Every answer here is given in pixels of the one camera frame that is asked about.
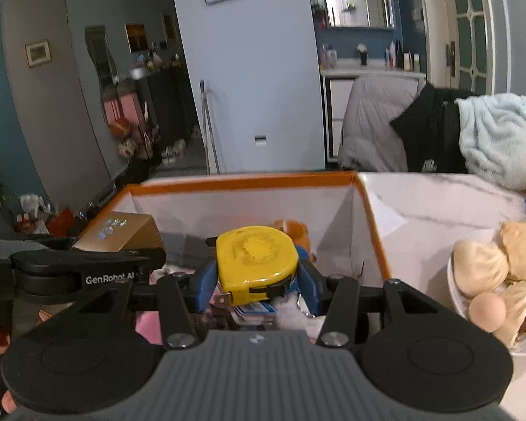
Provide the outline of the rooster plush toy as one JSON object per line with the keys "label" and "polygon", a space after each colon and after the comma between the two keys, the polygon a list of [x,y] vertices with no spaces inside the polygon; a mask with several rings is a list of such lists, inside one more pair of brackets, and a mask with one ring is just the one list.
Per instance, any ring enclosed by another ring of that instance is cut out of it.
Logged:
{"label": "rooster plush toy", "polygon": [[[311,253],[309,230],[306,224],[300,221],[277,220],[272,227],[292,240],[300,260],[315,261],[315,256]],[[275,325],[279,330],[304,331],[311,342],[316,341],[325,318],[310,313],[296,281],[292,283],[286,295],[274,299],[271,305],[276,311]]]}

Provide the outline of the yellow tape measure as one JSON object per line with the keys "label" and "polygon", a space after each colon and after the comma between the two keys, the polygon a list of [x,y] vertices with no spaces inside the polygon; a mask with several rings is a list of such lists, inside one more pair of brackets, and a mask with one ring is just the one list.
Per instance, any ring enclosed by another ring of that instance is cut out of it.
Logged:
{"label": "yellow tape measure", "polygon": [[206,240],[215,248],[218,307],[243,306],[285,295],[295,279],[299,255],[278,229],[250,225]]}

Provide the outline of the small gold cardboard box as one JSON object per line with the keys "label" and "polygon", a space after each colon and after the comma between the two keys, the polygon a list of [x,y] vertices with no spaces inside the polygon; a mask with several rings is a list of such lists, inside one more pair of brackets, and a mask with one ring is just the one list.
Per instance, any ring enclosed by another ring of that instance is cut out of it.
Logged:
{"label": "small gold cardboard box", "polygon": [[84,231],[74,247],[90,252],[118,252],[162,248],[163,243],[152,216],[110,212]]}

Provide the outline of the grey padded jacket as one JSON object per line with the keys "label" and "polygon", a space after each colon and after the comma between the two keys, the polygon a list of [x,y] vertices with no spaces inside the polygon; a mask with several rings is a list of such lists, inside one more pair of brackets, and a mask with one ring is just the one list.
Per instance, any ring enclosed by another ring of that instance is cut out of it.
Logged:
{"label": "grey padded jacket", "polygon": [[338,165],[345,170],[406,172],[402,139],[390,123],[419,96],[424,78],[363,75],[351,87],[338,150]]}

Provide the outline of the white bowl of buns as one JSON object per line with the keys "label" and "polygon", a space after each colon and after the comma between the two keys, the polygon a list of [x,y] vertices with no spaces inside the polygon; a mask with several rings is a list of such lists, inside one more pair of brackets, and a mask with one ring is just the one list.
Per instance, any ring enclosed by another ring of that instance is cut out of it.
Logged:
{"label": "white bowl of buns", "polygon": [[526,222],[455,241],[446,278],[459,315],[526,356]]}

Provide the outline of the basketball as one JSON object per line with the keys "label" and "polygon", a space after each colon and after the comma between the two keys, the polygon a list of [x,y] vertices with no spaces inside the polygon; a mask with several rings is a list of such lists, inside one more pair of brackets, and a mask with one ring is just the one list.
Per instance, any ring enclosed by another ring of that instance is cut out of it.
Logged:
{"label": "basketball", "polygon": [[127,138],[131,132],[131,124],[125,119],[115,119],[108,123],[111,134],[118,140]]}

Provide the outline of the black shoe cabinet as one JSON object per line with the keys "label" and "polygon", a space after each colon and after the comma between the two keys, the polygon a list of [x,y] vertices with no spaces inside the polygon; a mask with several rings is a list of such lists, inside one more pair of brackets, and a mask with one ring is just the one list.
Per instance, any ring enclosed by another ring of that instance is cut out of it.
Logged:
{"label": "black shoe cabinet", "polygon": [[140,102],[159,135],[159,148],[188,142],[198,124],[194,95],[184,67],[166,67],[135,82]]}

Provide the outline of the black jacket on chair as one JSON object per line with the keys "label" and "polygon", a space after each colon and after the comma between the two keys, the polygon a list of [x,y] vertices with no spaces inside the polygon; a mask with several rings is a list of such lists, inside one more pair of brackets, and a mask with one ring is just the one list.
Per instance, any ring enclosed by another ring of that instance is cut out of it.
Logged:
{"label": "black jacket on chair", "polygon": [[461,124],[456,101],[477,96],[470,90],[426,83],[410,106],[390,122],[403,142],[408,172],[468,173],[459,148]]}

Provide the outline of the light blue fluffy towel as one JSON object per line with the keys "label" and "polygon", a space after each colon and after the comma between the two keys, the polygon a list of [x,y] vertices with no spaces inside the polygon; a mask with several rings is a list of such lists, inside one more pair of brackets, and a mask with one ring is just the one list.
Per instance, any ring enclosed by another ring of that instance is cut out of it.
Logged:
{"label": "light blue fluffy towel", "polygon": [[454,103],[469,173],[508,190],[526,190],[526,96],[470,96]]}

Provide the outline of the green panelled door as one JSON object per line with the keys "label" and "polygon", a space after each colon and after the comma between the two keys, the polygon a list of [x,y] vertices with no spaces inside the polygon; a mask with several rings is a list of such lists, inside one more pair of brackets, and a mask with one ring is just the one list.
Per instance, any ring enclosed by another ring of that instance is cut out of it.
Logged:
{"label": "green panelled door", "polygon": [[492,52],[486,0],[449,0],[450,82],[477,94],[489,94]]}

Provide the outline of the framed picture left wall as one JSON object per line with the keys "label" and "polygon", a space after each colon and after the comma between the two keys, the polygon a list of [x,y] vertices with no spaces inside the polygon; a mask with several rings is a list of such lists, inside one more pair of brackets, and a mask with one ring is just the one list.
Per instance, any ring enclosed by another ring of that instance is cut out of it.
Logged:
{"label": "framed picture left wall", "polygon": [[41,40],[25,45],[24,52],[29,68],[48,64],[52,61],[52,53],[48,40]]}

